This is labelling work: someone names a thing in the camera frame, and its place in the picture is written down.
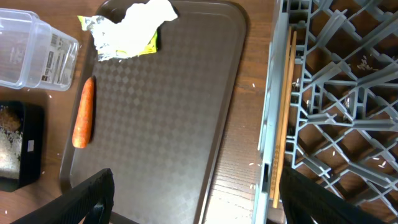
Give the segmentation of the white napkin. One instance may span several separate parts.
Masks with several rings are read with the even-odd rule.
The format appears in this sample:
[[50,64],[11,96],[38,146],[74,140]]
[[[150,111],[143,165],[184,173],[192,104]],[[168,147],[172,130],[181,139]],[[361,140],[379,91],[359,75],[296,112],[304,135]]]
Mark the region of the white napkin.
[[154,32],[164,22],[173,21],[178,17],[170,1],[150,0],[147,3],[135,3],[126,10],[124,18],[133,21],[137,26],[139,40],[146,45]]

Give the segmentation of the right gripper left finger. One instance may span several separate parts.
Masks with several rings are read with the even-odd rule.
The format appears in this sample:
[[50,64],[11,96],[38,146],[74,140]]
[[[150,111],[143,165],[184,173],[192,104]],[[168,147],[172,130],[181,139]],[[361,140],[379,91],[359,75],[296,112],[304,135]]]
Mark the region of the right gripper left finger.
[[113,173],[106,168],[12,224],[109,223],[113,205]]

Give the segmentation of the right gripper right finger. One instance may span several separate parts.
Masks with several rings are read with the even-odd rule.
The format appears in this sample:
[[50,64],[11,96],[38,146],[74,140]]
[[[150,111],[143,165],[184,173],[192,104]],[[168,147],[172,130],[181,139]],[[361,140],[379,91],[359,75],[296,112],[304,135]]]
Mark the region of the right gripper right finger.
[[279,190],[288,224],[382,223],[287,166],[283,168]]

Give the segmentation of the orange carrot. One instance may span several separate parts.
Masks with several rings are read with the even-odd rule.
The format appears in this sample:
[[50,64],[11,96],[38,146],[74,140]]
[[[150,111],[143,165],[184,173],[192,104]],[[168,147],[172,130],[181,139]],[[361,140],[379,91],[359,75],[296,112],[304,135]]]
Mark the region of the orange carrot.
[[94,90],[95,80],[90,77],[85,82],[81,92],[80,104],[73,129],[72,144],[75,148],[85,148],[91,138]]

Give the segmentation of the foil wrapper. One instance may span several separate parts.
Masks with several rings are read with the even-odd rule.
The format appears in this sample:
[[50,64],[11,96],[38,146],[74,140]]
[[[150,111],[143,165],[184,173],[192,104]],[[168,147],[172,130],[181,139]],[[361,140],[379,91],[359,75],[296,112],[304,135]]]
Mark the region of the foil wrapper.
[[157,31],[144,45],[139,40],[137,26],[124,18],[115,23],[104,16],[78,16],[83,31],[90,32],[100,62],[110,59],[127,59],[157,52]]

